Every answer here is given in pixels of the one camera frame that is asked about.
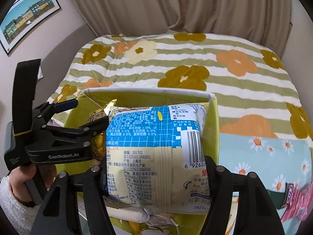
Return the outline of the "person's left hand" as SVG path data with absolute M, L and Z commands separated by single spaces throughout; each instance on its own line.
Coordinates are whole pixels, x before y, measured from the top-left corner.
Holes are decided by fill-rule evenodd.
M 17 167 L 12 170 L 9 175 L 12 193 L 15 198 L 23 204 L 30 203 L 32 201 L 32 197 L 25 185 L 25 182 L 34 177 L 36 170 L 36 165 L 31 164 L 29 166 Z M 45 187 L 47 189 L 51 187 L 56 176 L 56 166 L 54 164 L 49 165 L 47 176 L 45 178 Z

